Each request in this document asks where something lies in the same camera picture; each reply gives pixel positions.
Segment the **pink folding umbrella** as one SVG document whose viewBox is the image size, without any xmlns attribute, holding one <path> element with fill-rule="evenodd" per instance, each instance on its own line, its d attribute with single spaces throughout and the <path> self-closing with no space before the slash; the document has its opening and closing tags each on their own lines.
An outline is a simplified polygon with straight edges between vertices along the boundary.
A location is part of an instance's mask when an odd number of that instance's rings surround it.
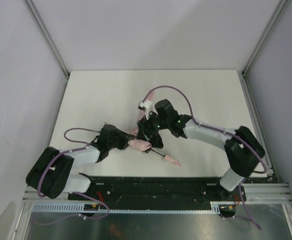
<svg viewBox="0 0 292 240">
<path fill-rule="evenodd" d="M 153 95 L 154 95 L 154 92 L 150 93 L 147 97 L 146 97 L 146 101 L 149 101 L 151 102 L 152 98 L 153 98 Z M 141 120 L 143 117 L 145 117 L 145 112 L 143 110 L 139 110 L 139 114 L 138 114 L 138 118 L 137 120 Z M 136 127 L 134 128 L 130 133 L 132 135 L 135 135 L 137 136 L 137 133 L 138 133 L 138 130 L 139 128 Z M 155 154 L 158 154 L 159 156 L 161 156 L 161 158 L 167 162 L 170 162 L 170 163 L 173 163 L 177 166 L 181 166 L 181 164 L 174 160 L 173 158 L 171 158 L 169 155 L 167 154 L 162 154 L 162 153 L 159 153 L 155 150 L 152 149 L 152 144 L 149 143 L 148 141 L 145 141 L 145 140 L 138 140 L 138 139 L 133 139 L 133 140 L 130 140 L 128 142 L 129 146 L 131 148 L 134 148 L 138 151 L 141 151 L 143 153 L 149 153 L 149 152 L 154 152 Z"/>
</svg>

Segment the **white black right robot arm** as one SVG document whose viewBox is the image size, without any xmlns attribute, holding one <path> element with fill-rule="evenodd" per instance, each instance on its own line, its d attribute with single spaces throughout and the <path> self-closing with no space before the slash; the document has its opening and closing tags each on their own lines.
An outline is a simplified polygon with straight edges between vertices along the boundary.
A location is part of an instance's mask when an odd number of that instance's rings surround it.
<svg viewBox="0 0 292 240">
<path fill-rule="evenodd" d="M 138 108 L 145 115 L 137 123 L 137 139 L 154 148 L 163 148 L 159 132 L 169 130 L 177 138 L 199 140 L 224 150 L 230 167 L 219 184 L 229 192 L 248 178 L 265 156 L 264 148 L 246 126 L 229 129 L 200 122 L 192 115 L 178 114 L 167 99 L 156 104 L 141 101 Z"/>
</svg>

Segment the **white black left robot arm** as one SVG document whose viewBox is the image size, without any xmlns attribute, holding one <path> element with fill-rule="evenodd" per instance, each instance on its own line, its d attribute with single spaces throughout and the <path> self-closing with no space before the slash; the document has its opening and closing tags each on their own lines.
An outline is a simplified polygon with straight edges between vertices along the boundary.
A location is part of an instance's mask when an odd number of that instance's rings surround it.
<svg viewBox="0 0 292 240">
<path fill-rule="evenodd" d="M 88 177 L 72 175 L 73 168 L 99 163 L 108 157 L 113 149 L 125 150 L 135 135 L 119 130 L 111 124 L 105 124 L 91 142 L 81 141 L 82 147 L 58 150 L 47 147 L 26 176 L 28 186 L 37 190 L 40 198 L 55 199 L 62 193 L 85 193 L 90 187 Z"/>
</svg>

